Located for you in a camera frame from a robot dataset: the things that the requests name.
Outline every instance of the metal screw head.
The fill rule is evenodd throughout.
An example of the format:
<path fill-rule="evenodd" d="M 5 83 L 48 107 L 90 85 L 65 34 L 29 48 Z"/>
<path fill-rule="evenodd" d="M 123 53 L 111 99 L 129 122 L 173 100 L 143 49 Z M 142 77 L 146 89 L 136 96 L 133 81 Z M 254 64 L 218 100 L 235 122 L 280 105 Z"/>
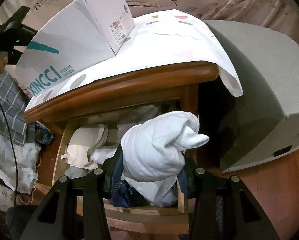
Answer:
<path fill-rule="evenodd" d="M 239 181 L 240 181 L 240 178 L 237 177 L 237 176 L 232 176 L 232 177 L 231 177 L 231 180 L 232 180 L 233 182 L 239 182 Z"/>
<path fill-rule="evenodd" d="M 61 176 L 61 177 L 59 177 L 58 180 L 59 180 L 59 182 L 63 183 L 67 180 L 67 176 Z"/>
<path fill-rule="evenodd" d="M 102 169 L 94 169 L 94 174 L 95 175 L 100 175 L 103 173 L 103 170 Z"/>
<path fill-rule="evenodd" d="M 203 169 L 203 168 L 197 168 L 196 169 L 196 173 L 198 173 L 198 174 L 204 174 L 205 173 L 205 169 Z"/>

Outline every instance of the sheet with colorful shapes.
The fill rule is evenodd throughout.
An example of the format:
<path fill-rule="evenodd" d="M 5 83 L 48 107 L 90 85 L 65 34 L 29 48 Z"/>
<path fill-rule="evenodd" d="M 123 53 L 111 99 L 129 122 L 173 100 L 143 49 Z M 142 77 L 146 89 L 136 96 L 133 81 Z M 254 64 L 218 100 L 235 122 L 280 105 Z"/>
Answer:
<path fill-rule="evenodd" d="M 32 97 L 26 111 L 95 80 L 149 67 L 205 60 L 219 66 L 230 93 L 243 90 L 228 55 L 207 25 L 179 10 L 160 11 L 134 19 L 135 27 L 115 57 L 86 68 Z"/>

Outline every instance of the white towel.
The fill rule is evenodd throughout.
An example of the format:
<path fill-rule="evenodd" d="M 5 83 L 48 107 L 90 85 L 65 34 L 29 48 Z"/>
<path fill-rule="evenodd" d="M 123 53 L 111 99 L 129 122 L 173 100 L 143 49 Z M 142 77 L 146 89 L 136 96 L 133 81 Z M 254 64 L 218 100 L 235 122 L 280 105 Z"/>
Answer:
<path fill-rule="evenodd" d="M 94 149 L 91 159 L 98 164 L 103 164 L 104 160 L 114 156 L 117 147 L 118 144 Z"/>
<path fill-rule="evenodd" d="M 66 149 L 66 153 L 60 158 L 71 166 L 85 168 L 88 170 L 96 169 L 95 163 L 90 155 L 95 148 L 105 145 L 108 135 L 108 127 L 104 124 L 93 124 L 77 129 L 72 135 Z"/>
<path fill-rule="evenodd" d="M 162 114 L 129 129 L 121 140 L 123 175 L 138 182 L 162 181 L 184 166 L 182 151 L 207 143 L 200 123 L 189 112 Z"/>

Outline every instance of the beige cloth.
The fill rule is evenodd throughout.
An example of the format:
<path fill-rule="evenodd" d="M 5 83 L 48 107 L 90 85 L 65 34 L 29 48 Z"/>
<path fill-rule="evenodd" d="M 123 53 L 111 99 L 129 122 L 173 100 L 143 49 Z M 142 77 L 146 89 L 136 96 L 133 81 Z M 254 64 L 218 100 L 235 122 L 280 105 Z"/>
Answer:
<path fill-rule="evenodd" d="M 60 158 L 71 166 L 93 170 L 98 167 L 91 159 L 94 149 L 105 145 L 108 127 L 104 124 L 92 124 L 77 129 Z"/>

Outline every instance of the pink triangle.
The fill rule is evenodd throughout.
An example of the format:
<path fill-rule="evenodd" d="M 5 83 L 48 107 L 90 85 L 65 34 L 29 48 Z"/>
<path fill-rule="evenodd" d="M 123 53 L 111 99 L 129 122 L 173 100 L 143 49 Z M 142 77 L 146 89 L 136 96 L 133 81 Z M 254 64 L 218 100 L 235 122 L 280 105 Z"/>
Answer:
<path fill-rule="evenodd" d="M 177 57 L 193 57 L 193 49 L 189 49 L 187 51 L 182 51 L 182 52 L 178 52 L 173 54 L 173 56 L 177 56 Z"/>

